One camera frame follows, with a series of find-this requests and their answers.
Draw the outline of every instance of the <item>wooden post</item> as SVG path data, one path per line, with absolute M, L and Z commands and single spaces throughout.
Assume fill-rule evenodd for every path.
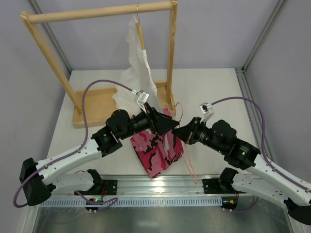
M 144 37 L 142 36 L 142 30 L 141 30 L 140 23 L 136 23 L 136 29 L 137 29 L 137 34 L 138 34 L 139 41 L 141 44 L 141 49 L 145 50 Z
M 54 71 L 55 75 L 58 77 L 60 83 L 64 87 L 66 93 L 69 95 L 71 101 L 74 103 L 75 107 L 81 113 L 81 103 L 78 100 L 78 97 L 74 93 L 61 65 L 59 64 L 57 58 L 55 57 L 54 53 L 52 52 L 47 40 L 45 39 L 44 35 L 42 34 L 39 27 L 35 24 L 31 24 L 28 20 L 30 13 L 29 12 L 22 12 L 21 18 L 26 25 L 27 29 L 33 36 L 35 42 L 39 46 L 40 50 L 42 51 L 43 55 L 47 59 L 48 63 L 50 64 L 52 70 Z
M 127 5 L 127 6 L 112 6 L 97 9 L 86 9 L 79 11 L 65 11 L 57 13 L 47 13 L 39 15 L 31 15 L 28 20 L 32 24 L 36 23 L 49 23 L 57 21 L 75 20 L 83 18 L 96 18 L 103 16 L 117 16 L 126 15 L 133 13 L 142 12 L 153 12 L 153 11 L 166 11 L 172 8 L 172 3 L 170 1 L 162 2 L 151 2 L 139 4 L 139 9 L 137 10 L 137 4 Z
M 177 1 L 172 0 L 172 9 L 170 10 L 170 45 L 169 45 L 169 60 L 167 67 L 167 85 L 166 85 L 167 103 L 171 103 L 176 17 L 177 17 Z

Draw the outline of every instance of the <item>metal hook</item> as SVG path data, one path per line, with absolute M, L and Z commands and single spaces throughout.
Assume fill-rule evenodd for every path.
M 140 20 L 139 20 L 139 15 L 138 15 L 138 7 L 139 7 L 139 3 L 137 4 L 137 12 L 136 12 L 136 15 L 137 15 L 137 18 L 138 18 L 138 23 L 140 23 Z

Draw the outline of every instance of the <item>pink camouflage bag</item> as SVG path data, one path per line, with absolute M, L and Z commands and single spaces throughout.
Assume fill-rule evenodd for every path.
M 163 109 L 163 114 L 171 116 L 167 108 Z M 181 140 L 174 136 L 172 131 L 162 136 L 143 131 L 131 137 L 131 143 L 141 164 L 151 178 L 155 178 L 169 168 L 184 153 Z

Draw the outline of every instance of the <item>white cloth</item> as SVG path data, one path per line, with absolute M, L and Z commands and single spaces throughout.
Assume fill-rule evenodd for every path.
M 149 94 L 147 102 L 151 107 L 155 107 L 162 113 L 161 104 L 157 98 L 156 85 L 152 81 L 150 67 L 147 60 L 146 50 L 142 50 L 137 34 L 135 16 L 129 23 L 129 33 L 126 42 L 129 45 L 129 63 L 130 68 L 125 70 L 120 77 L 119 82 L 137 91 L 144 90 Z M 116 101 L 117 109 L 124 109 L 130 116 L 140 113 L 140 108 L 136 103 L 137 96 L 128 90 L 116 85 L 116 94 L 112 98 Z

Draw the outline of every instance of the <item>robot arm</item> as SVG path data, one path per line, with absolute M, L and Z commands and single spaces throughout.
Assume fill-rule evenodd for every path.
M 146 129 L 162 135 L 178 124 L 178 121 L 158 113 L 148 103 L 145 103 L 143 111 L 133 118 L 130 118 L 125 110 L 116 110 L 107 119 L 106 126 L 93 134 L 75 155 L 65 156 L 79 149 L 81 145 L 53 158 L 38 162 L 29 158 L 23 162 L 19 178 L 21 183 L 34 172 L 45 167 L 23 186 L 28 205 L 40 204 L 46 201 L 52 193 L 67 193 L 75 190 L 96 193 L 102 187 L 102 179 L 97 171 L 90 169 L 75 175 L 65 173 L 86 162 L 115 152 L 122 147 L 120 139 L 126 139 Z
M 237 138 L 237 131 L 224 120 L 214 123 L 211 128 L 206 127 L 206 120 L 214 114 L 212 105 L 204 103 L 200 107 L 203 118 L 194 117 L 188 125 L 174 129 L 173 134 L 190 145 L 200 142 L 224 155 L 224 160 L 233 167 L 260 177 L 253 179 L 252 176 L 226 168 L 219 178 L 221 188 L 225 192 L 236 190 L 251 193 L 279 206 L 285 204 L 291 217 L 311 225 L 311 184 L 270 160 L 268 164 L 260 150 Z

